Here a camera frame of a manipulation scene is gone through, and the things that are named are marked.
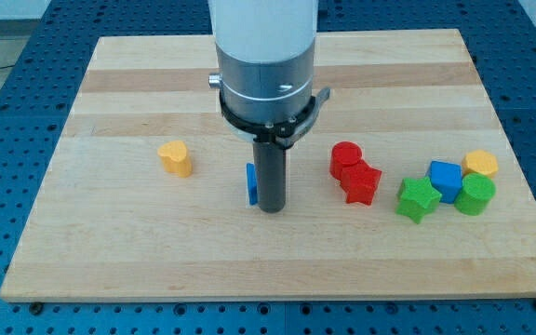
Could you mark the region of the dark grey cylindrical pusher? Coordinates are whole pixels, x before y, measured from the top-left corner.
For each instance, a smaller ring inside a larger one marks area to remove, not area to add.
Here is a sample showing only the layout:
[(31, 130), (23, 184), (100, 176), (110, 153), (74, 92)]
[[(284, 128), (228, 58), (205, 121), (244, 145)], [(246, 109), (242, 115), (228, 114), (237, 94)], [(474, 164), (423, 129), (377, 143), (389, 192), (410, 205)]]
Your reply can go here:
[(286, 151), (268, 142), (253, 143), (258, 205), (268, 213), (286, 204)]

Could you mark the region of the black clamp ring mount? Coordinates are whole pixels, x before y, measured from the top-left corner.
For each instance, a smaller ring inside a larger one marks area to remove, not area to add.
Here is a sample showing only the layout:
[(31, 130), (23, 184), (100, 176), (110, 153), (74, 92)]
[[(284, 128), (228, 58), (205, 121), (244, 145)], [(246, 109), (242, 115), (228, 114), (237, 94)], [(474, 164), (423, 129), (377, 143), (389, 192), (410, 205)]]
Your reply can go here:
[(315, 124), (322, 104), (329, 99), (330, 88), (324, 87), (316, 96), (311, 96), (306, 106), (298, 113), (280, 123), (253, 123), (236, 116), (219, 94), (221, 116), (233, 133), (243, 141), (272, 143), (280, 149), (291, 148)]

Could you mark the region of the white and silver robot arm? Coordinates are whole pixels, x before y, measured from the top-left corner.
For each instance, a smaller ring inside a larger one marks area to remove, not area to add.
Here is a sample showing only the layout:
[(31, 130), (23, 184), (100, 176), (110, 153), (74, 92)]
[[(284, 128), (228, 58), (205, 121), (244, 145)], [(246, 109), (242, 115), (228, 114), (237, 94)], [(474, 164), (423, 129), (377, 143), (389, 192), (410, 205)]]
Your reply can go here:
[(275, 213), (286, 204), (287, 151), (315, 124), (330, 90), (313, 92), (318, 3), (314, 0), (209, 0), (221, 115), (253, 146), (257, 199)]

